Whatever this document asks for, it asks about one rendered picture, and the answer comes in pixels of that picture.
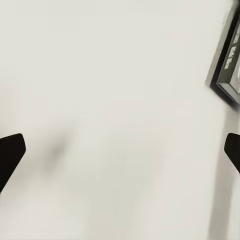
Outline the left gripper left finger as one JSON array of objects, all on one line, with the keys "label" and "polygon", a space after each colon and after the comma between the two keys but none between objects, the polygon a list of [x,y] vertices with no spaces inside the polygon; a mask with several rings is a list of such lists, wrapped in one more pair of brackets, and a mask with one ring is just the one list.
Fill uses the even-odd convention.
[{"label": "left gripper left finger", "polygon": [[0,193],[26,152],[21,133],[0,138]]}]

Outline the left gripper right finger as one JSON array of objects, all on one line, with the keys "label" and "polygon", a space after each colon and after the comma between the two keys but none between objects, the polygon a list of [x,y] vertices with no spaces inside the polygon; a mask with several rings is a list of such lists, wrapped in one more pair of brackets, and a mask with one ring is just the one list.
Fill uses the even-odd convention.
[{"label": "left gripper right finger", "polygon": [[228,133],[224,151],[240,173],[240,135],[235,133]]}]

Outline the hardback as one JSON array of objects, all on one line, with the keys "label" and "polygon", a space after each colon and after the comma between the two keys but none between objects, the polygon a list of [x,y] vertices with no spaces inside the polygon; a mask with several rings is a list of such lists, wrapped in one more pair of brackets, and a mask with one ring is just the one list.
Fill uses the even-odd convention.
[{"label": "hardback", "polygon": [[240,13],[216,84],[240,107]]}]

